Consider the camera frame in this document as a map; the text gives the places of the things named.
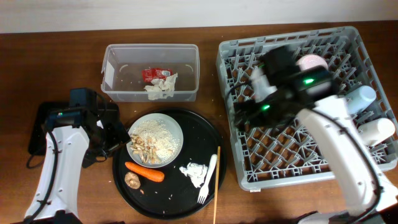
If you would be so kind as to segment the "pink bowl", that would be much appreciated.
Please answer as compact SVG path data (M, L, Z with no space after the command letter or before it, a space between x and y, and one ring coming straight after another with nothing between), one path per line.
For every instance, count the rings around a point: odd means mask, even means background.
M296 65L299 66L301 71L321 66L328 70L328 64L324 58L315 54L304 55L297 60Z

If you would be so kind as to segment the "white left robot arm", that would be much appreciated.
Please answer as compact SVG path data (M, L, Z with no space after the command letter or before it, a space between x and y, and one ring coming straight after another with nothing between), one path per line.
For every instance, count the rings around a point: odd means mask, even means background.
M52 109L43 126L45 159L24 223L80 223L77 209L80 173L105 161L129 140L119 108Z

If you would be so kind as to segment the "light blue cup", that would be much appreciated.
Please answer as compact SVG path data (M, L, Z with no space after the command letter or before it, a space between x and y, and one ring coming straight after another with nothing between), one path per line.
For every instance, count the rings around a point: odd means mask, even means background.
M376 92L370 86L363 85L345 95L345 98L348 113L358 114L363 112L376 99Z

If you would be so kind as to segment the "white cup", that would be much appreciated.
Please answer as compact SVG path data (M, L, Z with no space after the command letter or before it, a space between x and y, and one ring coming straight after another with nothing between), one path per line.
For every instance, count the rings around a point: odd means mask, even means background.
M358 127L358 131L363 144L373 147L391 137L395 133L396 127L391 120L379 118L362 124Z

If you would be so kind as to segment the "red snack wrapper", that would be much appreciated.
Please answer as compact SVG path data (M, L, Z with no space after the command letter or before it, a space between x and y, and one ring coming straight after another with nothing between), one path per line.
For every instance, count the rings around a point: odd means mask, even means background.
M154 79L165 80L167 77L172 75L172 70L162 68L148 68L142 71L143 81L146 83L151 82Z

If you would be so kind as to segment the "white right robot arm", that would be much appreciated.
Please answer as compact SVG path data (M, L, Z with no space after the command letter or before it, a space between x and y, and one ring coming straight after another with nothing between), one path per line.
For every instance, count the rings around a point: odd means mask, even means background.
M346 223L365 221L397 206L397 187L382 173L362 143L338 86L322 66L289 68L265 75L255 68L249 77L254 99L238 103L234 118L246 126L287 128L297 119L306 128L342 189Z

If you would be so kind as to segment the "white paper napkin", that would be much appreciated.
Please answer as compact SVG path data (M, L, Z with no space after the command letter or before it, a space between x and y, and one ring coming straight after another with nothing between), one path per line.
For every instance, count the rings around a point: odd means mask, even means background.
M165 80L156 78L151 81L152 85L146 85L145 91L148 93L149 100L161 100L174 96L175 83L178 78L178 73L175 73Z

